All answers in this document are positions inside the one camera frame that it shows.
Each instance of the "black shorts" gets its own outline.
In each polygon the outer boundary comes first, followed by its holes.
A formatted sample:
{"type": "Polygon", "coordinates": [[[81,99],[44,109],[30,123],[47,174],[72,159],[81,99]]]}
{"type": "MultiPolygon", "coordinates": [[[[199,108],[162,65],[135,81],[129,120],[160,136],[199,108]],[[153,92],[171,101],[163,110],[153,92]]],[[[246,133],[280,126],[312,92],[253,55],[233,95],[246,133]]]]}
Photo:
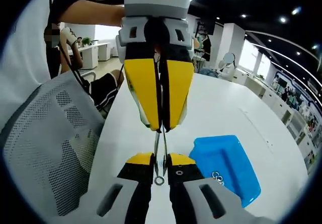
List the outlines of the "black shorts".
{"type": "Polygon", "coordinates": [[[110,73],[91,82],[90,94],[97,109],[102,109],[108,103],[112,103],[118,92],[117,79],[110,73]]]}

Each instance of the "white shirt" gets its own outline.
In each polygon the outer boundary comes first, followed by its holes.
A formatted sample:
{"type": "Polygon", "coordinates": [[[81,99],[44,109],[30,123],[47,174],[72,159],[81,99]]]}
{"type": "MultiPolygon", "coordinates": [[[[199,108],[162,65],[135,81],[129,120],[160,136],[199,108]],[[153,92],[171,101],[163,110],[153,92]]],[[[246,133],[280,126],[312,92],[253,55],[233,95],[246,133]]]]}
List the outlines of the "white shirt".
{"type": "Polygon", "coordinates": [[[235,73],[235,66],[233,64],[227,64],[225,68],[222,70],[222,72],[218,72],[219,76],[218,78],[231,81],[233,78],[233,75],[235,73]]]}
{"type": "Polygon", "coordinates": [[[19,16],[0,59],[0,130],[41,84],[50,80],[44,30],[49,0],[31,0],[19,16]]]}

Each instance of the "gray mesh chair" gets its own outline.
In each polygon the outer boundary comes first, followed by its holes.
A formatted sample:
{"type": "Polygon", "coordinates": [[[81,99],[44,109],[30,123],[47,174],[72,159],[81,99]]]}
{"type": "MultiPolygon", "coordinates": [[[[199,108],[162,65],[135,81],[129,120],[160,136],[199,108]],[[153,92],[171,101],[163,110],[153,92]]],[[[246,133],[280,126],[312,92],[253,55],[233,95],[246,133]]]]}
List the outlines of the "gray mesh chair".
{"type": "Polygon", "coordinates": [[[103,124],[69,71],[36,89],[2,130],[7,169],[44,220],[78,207],[103,124]]]}

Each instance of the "hand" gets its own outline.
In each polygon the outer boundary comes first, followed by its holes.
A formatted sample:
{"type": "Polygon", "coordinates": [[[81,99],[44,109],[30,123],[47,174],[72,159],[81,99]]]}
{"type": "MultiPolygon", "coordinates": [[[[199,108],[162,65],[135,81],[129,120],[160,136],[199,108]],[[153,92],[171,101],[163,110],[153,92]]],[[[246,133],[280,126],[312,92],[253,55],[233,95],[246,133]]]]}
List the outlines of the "hand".
{"type": "Polygon", "coordinates": [[[69,27],[63,28],[60,33],[66,37],[67,44],[69,44],[70,46],[72,46],[77,41],[77,38],[70,32],[69,27]]]}

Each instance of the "black ceiling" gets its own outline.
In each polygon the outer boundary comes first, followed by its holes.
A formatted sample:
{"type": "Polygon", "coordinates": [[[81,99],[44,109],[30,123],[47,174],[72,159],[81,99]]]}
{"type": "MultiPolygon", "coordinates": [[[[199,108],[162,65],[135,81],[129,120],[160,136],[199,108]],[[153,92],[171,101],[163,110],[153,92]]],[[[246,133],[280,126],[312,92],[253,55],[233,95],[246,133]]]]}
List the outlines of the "black ceiling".
{"type": "MultiPolygon", "coordinates": [[[[106,4],[123,4],[124,0],[99,0],[106,4]]],[[[215,20],[221,24],[236,23],[246,30],[260,31],[288,39],[303,48],[316,54],[312,46],[322,41],[322,25],[320,23],[321,0],[194,0],[191,2],[189,13],[201,18],[215,20]],[[301,6],[298,15],[292,15],[295,7],[301,6]],[[282,24],[279,17],[284,16],[288,22],[282,24]]],[[[255,35],[266,47],[276,50],[296,62],[300,63],[316,78],[322,81],[322,77],[316,73],[317,60],[298,47],[278,40],[271,36],[255,35]]],[[[257,43],[248,36],[248,40],[257,43]]],[[[274,62],[279,63],[298,78],[312,78],[300,67],[289,60],[273,53],[274,62]]]]}

